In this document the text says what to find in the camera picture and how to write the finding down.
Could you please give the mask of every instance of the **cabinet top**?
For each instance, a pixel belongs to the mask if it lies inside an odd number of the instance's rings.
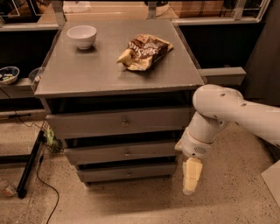
[[[97,29],[94,47],[80,50],[73,45],[67,31],[76,25]],[[174,48],[147,71],[129,71],[116,61],[137,34],[157,36]],[[164,92],[204,84],[168,19],[66,22],[50,53],[35,92],[40,98]]]

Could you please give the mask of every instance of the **drawer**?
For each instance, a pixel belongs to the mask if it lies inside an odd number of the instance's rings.
[[[118,179],[138,179],[172,175],[176,171],[177,162],[162,164],[142,164],[104,169],[78,170],[81,182],[99,182]]]
[[[124,143],[65,149],[71,165],[85,165],[139,158],[161,158],[174,156],[175,141],[152,143]]]
[[[192,108],[149,108],[48,115],[57,138],[98,137],[162,130],[182,130]]]
[[[45,99],[51,114],[70,114],[113,109],[145,109],[193,105],[193,91],[172,91]]]

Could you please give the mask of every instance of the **black cable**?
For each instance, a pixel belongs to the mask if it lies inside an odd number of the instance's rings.
[[[168,9],[165,10],[164,12],[162,12],[161,14],[157,15],[156,18],[159,18],[159,17],[163,16],[170,8],[171,8],[171,6],[169,5]]]
[[[1,91],[2,91],[9,99],[11,99],[10,96],[9,96],[5,91],[3,91],[2,89],[1,89]],[[42,126],[37,125],[35,122],[33,122],[31,125],[28,125],[28,124],[26,124],[25,122],[23,122],[23,121],[19,118],[20,115],[18,115],[18,113],[17,113],[17,111],[16,111],[15,109],[14,109],[14,111],[15,111],[15,115],[12,115],[12,116],[15,116],[15,117],[16,117],[22,124],[24,124],[26,127],[31,128],[31,127],[34,125],[34,126],[37,126],[38,128],[40,128],[41,130],[43,129],[43,126],[44,126],[44,123],[45,123],[45,120],[46,120],[46,119],[44,119],[44,121],[43,121],[43,123],[42,123]],[[40,159],[39,159],[39,164],[38,164],[38,168],[37,168],[37,171],[36,171],[36,176],[37,176],[38,180],[39,180],[42,184],[44,184],[44,185],[46,185],[46,186],[52,188],[52,189],[56,192],[56,194],[58,195],[58,199],[57,199],[57,201],[56,201],[55,207],[53,208],[53,210],[52,210],[52,212],[51,212],[49,218],[47,219],[46,224],[49,223],[49,221],[50,221],[50,219],[52,218],[53,213],[54,213],[54,211],[55,211],[55,209],[56,209],[56,207],[57,207],[57,205],[59,204],[59,201],[60,201],[60,194],[59,194],[59,192],[58,192],[53,186],[48,185],[45,181],[43,181],[43,180],[39,177],[39,170],[40,170],[41,164],[42,164],[42,162],[43,162],[43,160],[44,160],[45,150],[46,150],[46,148],[49,148],[49,147],[50,147],[50,146],[47,145],[47,144],[45,143],[45,148],[44,148],[44,150],[43,150],[43,154],[41,155],[41,157],[40,157]]]
[[[51,219],[52,216],[53,216],[53,213],[54,213],[54,211],[55,211],[57,205],[58,205],[59,202],[60,202],[60,194],[59,194],[59,192],[58,192],[53,186],[48,185],[45,181],[43,181],[43,180],[39,177],[39,170],[40,170],[41,164],[42,164],[42,162],[43,162],[43,160],[44,160],[44,154],[45,154],[45,149],[46,149],[46,147],[44,148],[43,154],[42,154],[42,156],[41,156],[40,159],[39,159],[39,164],[38,164],[38,169],[37,169],[36,175],[37,175],[38,180],[39,180],[42,184],[44,184],[44,185],[46,185],[46,186],[52,188],[52,189],[56,192],[56,194],[57,194],[57,196],[58,196],[57,201],[56,201],[56,204],[55,204],[55,207],[53,208],[51,214],[49,215],[49,218],[47,219],[46,224],[48,224],[49,221],[50,221],[50,219]]]

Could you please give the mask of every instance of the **drawer handle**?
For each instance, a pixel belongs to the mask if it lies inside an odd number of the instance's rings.
[[[129,122],[128,120],[123,120],[123,121],[122,121],[122,126],[123,126],[124,128],[129,127],[129,125],[130,125],[130,122]]]

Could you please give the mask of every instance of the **metal frame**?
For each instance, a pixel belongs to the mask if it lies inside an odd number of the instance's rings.
[[[20,199],[23,199],[26,194],[27,190],[25,189],[25,184],[29,178],[29,174],[32,170],[35,158],[39,151],[39,146],[43,140],[44,131],[41,130],[38,133],[37,139],[35,141],[35,144],[33,146],[33,149],[31,151],[31,154],[29,155],[16,155],[16,156],[2,156],[0,157],[0,164],[7,165],[7,164],[18,164],[18,163],[26,163],[26,166],[24,168],[23,175],[19,181],[19,184],[17,186],[17,196]]]
[[[34,9],[34,0],[27,0],[28,4]],[[256,18],[254,17],[243,17],[242,13],[244,11],[246,0],[239,0],[233,10],[232,17],[192,17],[192,18],[171,18],[171,21],[178,25],[220,25],[220,24],[246,24],[246,23],[259,23],[263,14],[267,10],[270,0],[263,0],[260,5],[259,14]],[[5,31],[29,31],[29,30],[49,30],[49,29],[59,29],[66,22],[65,15],[63,13],[63,1],[54,0],[52,1],[52,6],[54,9],[55,17],[57,19],[57,24],[5,24],[2,19],[0,19],[0,32]],[[148,19],[156,19],[156,9],[157,2],[149,2],[148,5]]]

